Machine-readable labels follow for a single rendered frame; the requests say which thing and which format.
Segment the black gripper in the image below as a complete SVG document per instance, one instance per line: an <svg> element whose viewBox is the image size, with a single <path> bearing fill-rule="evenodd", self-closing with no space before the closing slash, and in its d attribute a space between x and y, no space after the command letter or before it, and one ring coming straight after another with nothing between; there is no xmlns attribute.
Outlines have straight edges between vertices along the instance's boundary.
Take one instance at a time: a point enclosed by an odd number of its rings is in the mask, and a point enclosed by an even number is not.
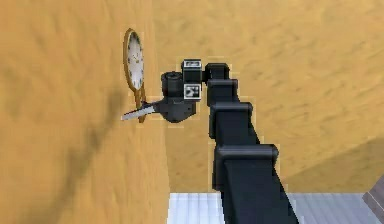
<svg viewBox="0 0 384 224"><path fill-rule="evenodd" d="M121 120L139 118L147 114L160 113L171 123L179 123L196 114L196 102L184 99L184 84L181 72L166 72L161 75L163 99L156 106L144 104L139 109L127 112Z"/></svg>

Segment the brown wall clock gold accents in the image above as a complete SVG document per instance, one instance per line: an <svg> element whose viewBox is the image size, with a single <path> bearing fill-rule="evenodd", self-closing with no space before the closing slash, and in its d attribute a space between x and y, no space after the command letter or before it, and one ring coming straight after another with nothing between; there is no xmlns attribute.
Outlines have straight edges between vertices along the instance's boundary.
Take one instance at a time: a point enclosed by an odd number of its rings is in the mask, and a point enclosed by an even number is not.
<svg viewBox="0 0 384 224"><path fill-rule="evenodd" d="M146 100L144 89L144 55L138 33L129 28L123 41L123 66L129 89L133 92L136 109Z"/></svg>

